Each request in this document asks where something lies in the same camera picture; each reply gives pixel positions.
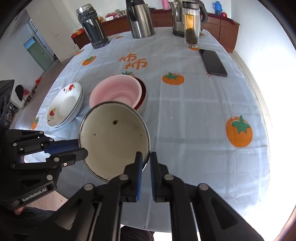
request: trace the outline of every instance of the bowl rim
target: bowl rim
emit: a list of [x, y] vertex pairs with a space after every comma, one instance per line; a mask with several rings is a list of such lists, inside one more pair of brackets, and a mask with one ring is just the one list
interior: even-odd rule
[[[129, 110], [131, 110], [134, 114], [136, 114], [136, 116], [139, 118], [139, 120], [143, 123], [144, 127], [145, 127], [145, 131], [146, 131], [146, 136], [148, 137], [148, 153], [147, 155], [145, 156], [144, 158], [144, 161], [143, 161], [143, 165], [142, 165], [142, 171], [145, 169], [145, 167], [147, 166], [147, 162], [149, 160], [149, 157], [150, 157], [150, 152], [151, 152], [151, 139], [150, 139], [150, 134], [149, 134], [149, 131], [148, 131], [148, 128], [147, 128], [147, 125], [145, 123], [145, 121], [143, 120], [143, 118], [140, 116], [140, 114], [132, 107], [128, 106], [127, 104], [124, 104], [122, 102], [119, 102], [119, 101], [105, 101], [105, 102], [101, 102], [97, 105], [95, 105], [94, 107], [92, 107], [88, 112], [87, 114], [85, 115], [85, 117], [83, 118], [82, 120], [82, 123], [80, 125], [80, 129], [79, 129], [79, 135], [78, 135], [78, 145], [79, 145], [79, 148], [81, 148], [81, 143], [80, 143], [80, 135], [81, 135], [81, 130], [82, 130], [82, 127], [83, 127], [83, 123], [84, 121], [86, 120], [86, 118], [89, 116], [89, 114], [97, 107], [103, 105], [103, 104], [120, 104], [120, 105], [124, 105], [125, 107], [127, 107]], [[86, 161], [83, 160], [84, 164], [86, 165], [86, 167], [90, 170], [90, 172], [92, 174], [94, 174], [97, 178], [101, 179], [102, 181], [105, 181], [105, 182], [109, 182], [110, 180], [106, 180], [102, 177], [100, 177], [99, 175], [95, 174], [90, 168], [89, 166], [87, 165]]]
[[146, 87], [146, 84], [145, 84], [145, 82], [143, 80], [141, 80], [138, 77], [134, 77], [134, 78], [140, 83], [141, 88], [142, 88], [141, 98], [140, 98], [138, 104], [134, 107], [135, 110], [138, 110], [142, 106], [142, 104], [144, 103], [145, 99], [147, 98], [147, 87]]
[[94, 92], [95, 90], [97, 90], [97, 89], [100, 87], [100, 84], [101, 84], [101, 83], [104, 83], [104, 82], [107, 82], [107, 81], [110, 81], [110, 79], [114, 79], [114, 78], [116, 78], [116, 77], [123, 77], [123, 78], [130, 79], [130, 80], [134, 81], [134, 82], [137, 84], [138, 89], [139, 89], [138, 98], [137, 98], [137, 100], [135, 101], [135, 103], [134, 103], [132, 106], [130, 106], [130, 107], [131, 107], [131, 108], [134, 108], [134, 107], [139, 103], [139, 101], [140, 101], [140, 99], [141, 99], [141, 96], [142, 96], [142, 87], [141, 87], [141, 84], [139, 83], [139, 81], [138, 81], [136, 78], [134, 78], [134, 77], [132, 77], [132, 76], [130, 76], [130, 75], [126, 75], [126, 74], [117, 74], [117, 75], [109, 76], [109, 77], [107, 77], [106, 79], [103, 79], [100, 83], [98, 83], [98, 84], [94, 87], [94, 89], [92, 90], [91, 95], [90, 95], [90, 97], [89, 97], [89, 107], [91, 107], [91, 100], [94, 98], [93, 92]]

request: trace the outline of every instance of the pink bowl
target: pink bowl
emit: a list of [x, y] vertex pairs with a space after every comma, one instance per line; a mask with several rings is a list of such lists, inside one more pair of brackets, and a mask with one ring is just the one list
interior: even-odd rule
[[142, 88], [135, 78], [120, 74], [108, 77], [93, 89], [89, 107], [105, 101], [119, 101], [134, 108], [141, 99]]

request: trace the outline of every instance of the wooden sideboard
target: wooden sideboard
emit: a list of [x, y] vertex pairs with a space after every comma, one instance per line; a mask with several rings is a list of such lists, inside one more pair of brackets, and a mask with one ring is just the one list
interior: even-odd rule
[[[154, 27], [171, 27], [173, 25], [171, 10], [158, 9], [151, 10], [150, 13]], [[102, 23], [102, 26], [107, 36], [131, 30], [126, 16], [104, 22]], [[223, 18], [212, 13], [208, 13], [208, 21], [203, 28], [208, 30], [227, 52], [233, 52], [237, 42], [239, 23], [229, 18]], [[85, 33], [78, 35], [73, 38], [73, 40], [80, 49], [89, 43]]]

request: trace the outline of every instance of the tablecloth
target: tablecloth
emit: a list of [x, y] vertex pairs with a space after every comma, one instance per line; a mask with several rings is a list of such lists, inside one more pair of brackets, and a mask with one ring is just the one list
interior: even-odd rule
[[[143, 39], [134, 39], [131, 32], [117, 34], [109, 37], [105, 47], [93, 49], [88, 44], [73, 57], [43, 101], [36, 130], [55, 140], [78, 138], [93, 88], [113, 74], [135, 75], [147, 85], [149, 99], [142, 116], [158, 161], [186, 183], [208, 183], [244, 217], [268, 189], [268, 139], [243, 75], [218, 41], [208, 31], [202, 33], [200, 48], [217, 52], [228, 77], [207, 74], [199, 52], [184, 46], [184, 39], [172, 35], [172, 28], [155, 28], [154, 36]], [[50, 103], [74, 82], [85, 94], [81, 111], [68, 126], [48, 127]], [[241, 138], [235, 145], [247, 142], [247, 146], [233, 145], [230, 135], [235, 131]], [[37, 153], [25, 161], [40, 162], [46, 156]], [[123, 204], [122, 223], [170, 232], [169, 204], [152, 200], [149, 165], [142, 174], [141, 200]], [[70, 198], [86, 183], [104, 184], [80, 161], [63, 168], [57, 191]]]

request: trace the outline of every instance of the stacked bowls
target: stacked bowls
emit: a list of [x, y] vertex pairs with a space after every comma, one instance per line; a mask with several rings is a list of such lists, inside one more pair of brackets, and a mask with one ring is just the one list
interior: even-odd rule
[[114, 75], [101, 81], [92, 91], [89, 106], [106, 101], [122, 102], [142, 114], [148, 101], [145, 83], [139, 78], [129, 75]]
[[64, 127], [75, 119], [83, 103], [83, 90], [79, 83], [64, 87], [53, 99], [47, 112], [47, 125]]

